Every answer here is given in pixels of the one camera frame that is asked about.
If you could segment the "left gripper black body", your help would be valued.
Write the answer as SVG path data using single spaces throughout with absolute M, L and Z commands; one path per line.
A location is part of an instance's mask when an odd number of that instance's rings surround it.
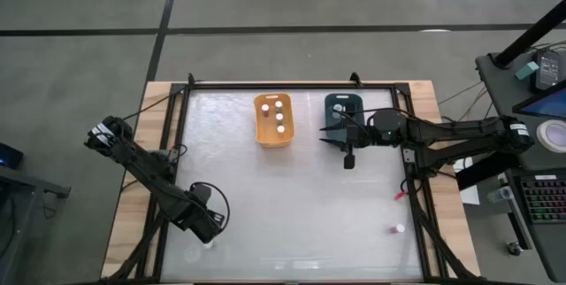
M 219 235 L 223 231 L 225 215 L 210 210 L 200 201 L 188 197 L 180 197 L 185 208 L 172 220 L 172 223 L 183 230 L 192 229 L 206 235 Z

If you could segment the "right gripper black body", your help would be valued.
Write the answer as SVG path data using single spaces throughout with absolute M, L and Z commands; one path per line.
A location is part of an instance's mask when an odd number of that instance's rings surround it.
M 344 126 L 346 130 L 345 144 L 349 148 L 365 148 L 371 146 L 371 136 L 365 126 L 351 121 Z

